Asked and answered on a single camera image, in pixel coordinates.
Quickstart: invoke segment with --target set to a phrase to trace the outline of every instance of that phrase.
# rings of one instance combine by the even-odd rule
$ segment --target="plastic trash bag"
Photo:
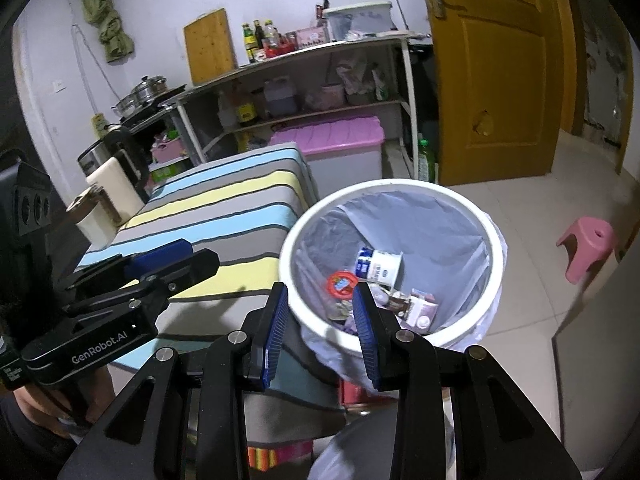
[[[496,230],[506,264],[507,245]],[[326,280],[336,270],[352,269],[363,246],[402,253],[395,288],[403,292],[417,288],[434,295],[439,307],[430,332],[464,316],[480,298],[490,273],[489,247],[462,206],[417,192],[365,194],[311,222],[293,256],[296,288],[322,319],[328,320],[335,308],[334,298],[325,289]],[[463,351],[486,335],[500,292],[473,331],[446,348]],[[343,379],[373,391],[361,357],[347,354],[304,326],[302,338],[321,363]]]
[[[396,439],[396,406],[361,416],[333,437],[307,480],[387,480]],[[455,457],[453,427],[444,416],[447,469]]]

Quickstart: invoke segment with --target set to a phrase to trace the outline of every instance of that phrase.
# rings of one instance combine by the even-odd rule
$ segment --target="trash can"
[[[439,304],[425,338],[462,351],[478,343],[500,300],[507,246],[487,214],[462,195],[417,180],[355,184],[316,203],[280,253],[280,279],[306,345],[343,379],[372,390],[356,335],[328,319],[326,282],[354,266],[363,246],[402,254],[397,290],[417,288]]]

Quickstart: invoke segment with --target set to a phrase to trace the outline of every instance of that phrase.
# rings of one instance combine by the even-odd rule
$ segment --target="striped mattress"
[[[156,189],[113,243],[103,250],[90,248],[80,266],[114,254],[141,253],[184,238],[194,251],[215,251],[220,257],[220,270],[172,297],[156,322],[158,338],[119,358],[117,364],[135,371],[157,348],[193,351],[208,346],[216,335],[240,328],[249,311],[264,306],[271,285],[278,280],[284,239],[299,216],[316,201],[308,167],[294,143],[210,162]],[[325,433],[335,426],[328,420],[339,424],[335,381],[304,346],[292,319],[270,398],[251,394],[245,399],[249,442],[275,446]],[[319,416],[321,420],[310,420],[308,431],[302,432],[283,430],[282,421],[271,428],[259,420],[263,410],[272,415],[290,413],[298,420],[294,425],[300,424],[303,413],[311,416],[310,410],[317,412],[311,419]],[[250,424],[252,417],[256,424]]]

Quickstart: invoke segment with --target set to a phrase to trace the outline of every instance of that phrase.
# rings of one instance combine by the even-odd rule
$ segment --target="paper cup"
[[[394,288],[402,254],[383,253],[368,247],[363,247],[356,258],[355,275],[368,282]]]

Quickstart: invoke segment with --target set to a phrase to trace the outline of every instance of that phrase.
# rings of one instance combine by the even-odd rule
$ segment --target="plastic stool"
[[[556,246],[566,243],[571,235],[575,237],[577,247],[574,256],[569,255],[569,266],[564,275],[569,283],[575,285],[592,264],[609,257],[618,240],[608,222],[591,216],[578,218],[558,240]]]

